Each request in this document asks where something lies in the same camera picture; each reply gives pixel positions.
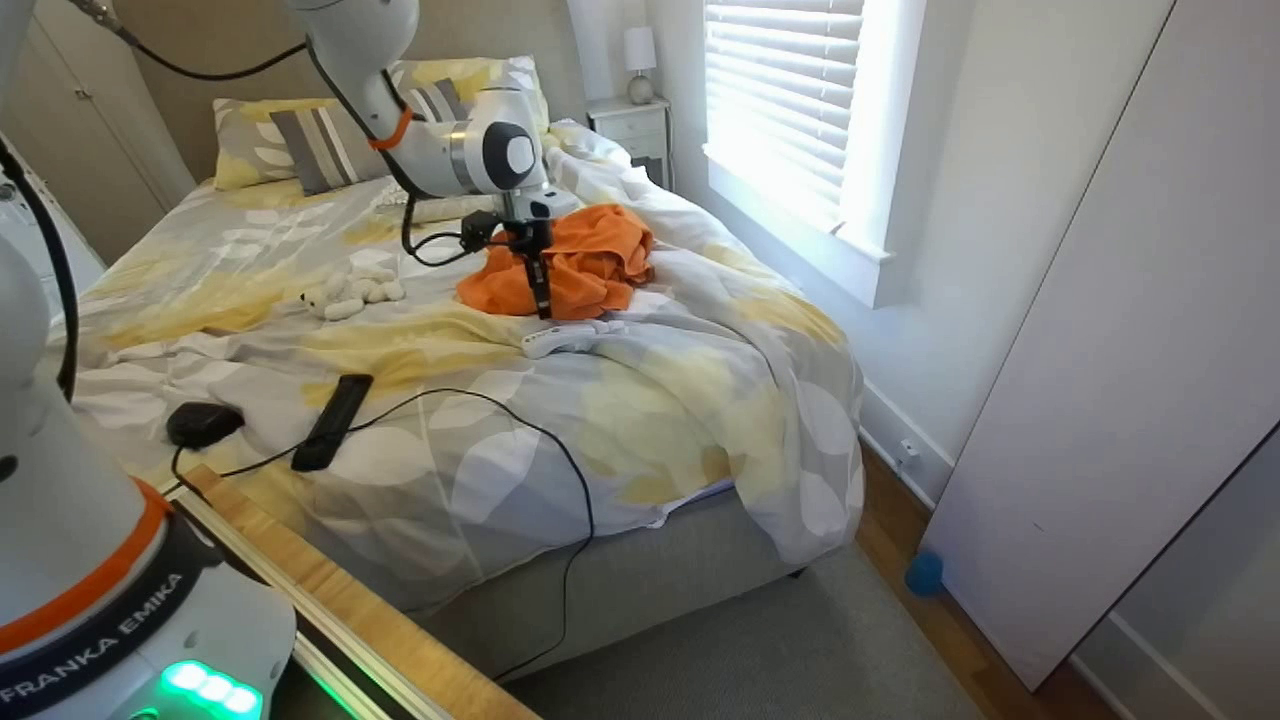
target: orange cloth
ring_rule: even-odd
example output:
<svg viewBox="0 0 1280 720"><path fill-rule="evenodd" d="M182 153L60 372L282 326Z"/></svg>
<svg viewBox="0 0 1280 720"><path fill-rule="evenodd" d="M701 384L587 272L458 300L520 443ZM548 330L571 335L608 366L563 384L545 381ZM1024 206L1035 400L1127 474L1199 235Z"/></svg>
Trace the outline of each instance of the orange cloth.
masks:
<svg viewBox="0 0 1280 720"><path fill-rule="evenodd" d="M552 221L545 250L552 275L552 321L596 321L623 312L636 285L648 285L652 235L619 205L593 205ZM537 317L524 260L509 247L487 247L475 275L458 287L458 300L498 317Z"/></svg>

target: white wall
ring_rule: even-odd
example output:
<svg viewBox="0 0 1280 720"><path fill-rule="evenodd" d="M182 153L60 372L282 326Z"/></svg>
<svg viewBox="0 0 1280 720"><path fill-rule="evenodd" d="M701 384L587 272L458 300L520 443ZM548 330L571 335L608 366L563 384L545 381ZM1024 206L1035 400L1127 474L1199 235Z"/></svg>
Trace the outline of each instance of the white wall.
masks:
<svg viewBox="0 0 1280 720"><path fill-rule="evenodd" d="M660 31L701 27L701 4L652 4ZM871 381L870 431L926 496L944 488L972 431L1164 9L929 4L886 308L831 308ZM701 50L667 71L682 71L667 79L675 157L692 162ZM701 191L701 172L683 167L675 189Z"/></svg>
<svg viewBox="0 0 1280 720"><path fill-rule="evenodd" d="M1121 599L1080 663L1134 715L1280 715L1280 431Z"/></svg>

